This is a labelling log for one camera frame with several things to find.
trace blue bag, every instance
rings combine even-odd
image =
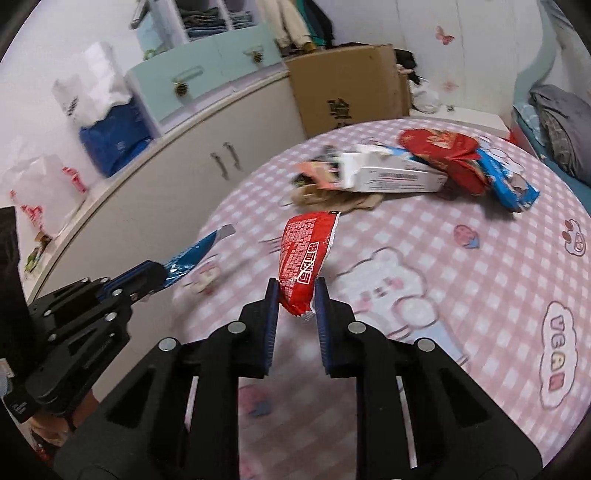
[[[127,105],[114,106],[92,127],[80,128],[78,135],[92,163],[106,177],[125,167],[152,140],[133,99]]]
[[[491,181],[491,186],[499,201],[510,212],[529,210],[540,196],[540,192],[533,188],[517,173],[507,170],[499,161],[491,157],[482,149],[478,163],[482,171]]]

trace butterfly wall sticker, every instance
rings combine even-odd
[[[443,31],[441,25],[437,26],[437,34],[435,35],[435,37],[444,45],[449,45],[456,38],[453,35],[445,35],[445,32]]]

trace light blue drawer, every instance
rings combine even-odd
[[[161,121],[194,99],[229,82],[214,37],[202,38],[143,61],[131,69],[144,106]],[[184,82],[179,96],[175,82]]]
[[[230,30],[213,37],[222,56],[224,77],[236,80],[263,67],[281,62],[281,53],[266,23],[255,27]],[[253,53],[262,54],[256,63]]]

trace red snack wrapper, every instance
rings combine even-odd
[[[489,182],[478,164],[480,155],[474,138],[449,131],[417,129],[402,132],[398,142],[412,154],[446,172],[472,195],[486,192]]]
[[[335,235],[339,212],[313,212],[291,218],[281,238],[280,303],[292,315],[311,310],[314,281]]]

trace white plastic bag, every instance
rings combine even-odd
[[[77,127],[92,127],[104,120],[112,107],[131,101],[109,44],[93,43],[70,59],[68,70],[72,74],[57,79],[51,91]]]
[[[439,94],[429,87],[429,81],[421,78],[421,85],[408,81],[410,92],[413,94],[413,107],[423,113],[435,113],[441,106]]]
[[[88,189],[74,168],[57,155],[38,155],[34,147],[17,139],[2,175],[2,188],[33,225],[57,237],[84,202]]]

